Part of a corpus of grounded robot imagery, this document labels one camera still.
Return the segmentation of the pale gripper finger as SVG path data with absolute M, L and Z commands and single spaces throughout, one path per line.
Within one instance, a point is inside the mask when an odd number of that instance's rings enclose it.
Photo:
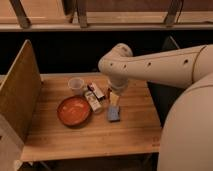
M 119 96 L 113 92 L 110 93 L 110 104 L 117 106 L 119 101 Z

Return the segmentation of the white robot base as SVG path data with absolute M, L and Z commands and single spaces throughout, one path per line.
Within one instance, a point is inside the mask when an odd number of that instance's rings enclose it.
M 169 111 L 157 171 L 213 171 L 213 73 L 186 89 Z

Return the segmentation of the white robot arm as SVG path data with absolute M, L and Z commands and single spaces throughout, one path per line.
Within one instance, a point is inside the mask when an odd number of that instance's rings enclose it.
M 109 87 L 121 94 L 129 79 L 146 80 L 178 88 L 200 99 L 213 99 L 213 44 L 134 56 L 123 43 L 114 46 L 98 62 Z

